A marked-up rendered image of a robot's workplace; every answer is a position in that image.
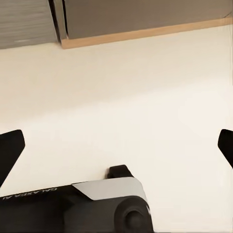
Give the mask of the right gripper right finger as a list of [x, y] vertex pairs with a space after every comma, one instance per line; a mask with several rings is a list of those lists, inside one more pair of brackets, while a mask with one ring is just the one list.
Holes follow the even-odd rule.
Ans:
[[217, 145], [233, 168], [233, 131], [222, 129]]

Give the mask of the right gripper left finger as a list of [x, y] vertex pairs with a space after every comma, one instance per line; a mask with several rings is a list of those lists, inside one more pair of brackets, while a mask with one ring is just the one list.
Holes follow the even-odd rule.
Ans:
[[0, 134], [0, 187], [25, 148], [22, 130]]

